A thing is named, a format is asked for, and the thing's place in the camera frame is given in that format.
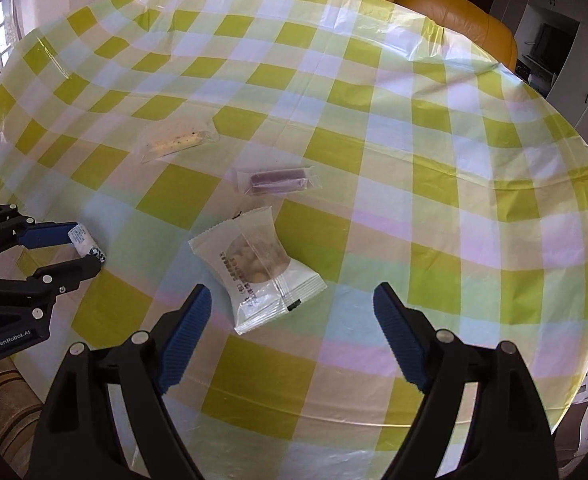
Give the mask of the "green checkered tablecloth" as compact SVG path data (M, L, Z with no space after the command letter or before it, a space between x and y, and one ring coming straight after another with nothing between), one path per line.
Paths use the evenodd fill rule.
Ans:
M205 143L142 164L141 133ZM248 196L236 170L321 188ZM455 32L384 0L101 0L28 34L0 78L0 204L78 221L106 255L15 365L45 396L75 341L115 346L196 284L213 314L166 402L209 479L377 479L418 389L377 284L468 344L516 343L551 425L588 367L588 145ZM269 207L326 290L239 335L190 240Z

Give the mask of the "striped sofa cushion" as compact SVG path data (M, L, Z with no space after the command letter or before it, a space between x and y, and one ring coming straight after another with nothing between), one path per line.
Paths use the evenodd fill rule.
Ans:
M0 455L20 478L27 474L42 402L11 359L0 361Z

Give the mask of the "purple bar clear packet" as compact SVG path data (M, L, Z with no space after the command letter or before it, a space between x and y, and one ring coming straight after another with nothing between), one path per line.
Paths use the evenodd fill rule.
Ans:
M236 188L248 196L286 195L321 188L311 167L236 170Z

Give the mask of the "small white candy packet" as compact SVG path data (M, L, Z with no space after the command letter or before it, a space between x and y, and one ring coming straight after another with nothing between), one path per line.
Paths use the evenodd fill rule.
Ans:
M81 257L93 256L101 264L105 262L105 254L98 243L94 240L87 228L81 223L71 228L67 233L70 242Z

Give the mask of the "white cookie snack packet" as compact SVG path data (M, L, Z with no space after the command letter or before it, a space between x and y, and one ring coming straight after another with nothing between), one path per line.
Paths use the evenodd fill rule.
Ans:
M192 238L190 247L228 292L239 335L292 312L326 290L318 272L285 251L269 207L218 223Z

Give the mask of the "clear packet pale biscuit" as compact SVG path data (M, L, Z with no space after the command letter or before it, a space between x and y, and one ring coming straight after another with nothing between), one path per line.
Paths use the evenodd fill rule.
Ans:
M139 162L146 164L205 143L217 142L219 134L209 122L192 116L164 119L146 128L139 138Z

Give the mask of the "white cabinet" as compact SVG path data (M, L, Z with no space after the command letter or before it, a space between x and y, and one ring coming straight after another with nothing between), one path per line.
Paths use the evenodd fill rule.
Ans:
M495 0L531 86L588 143L588 0Z

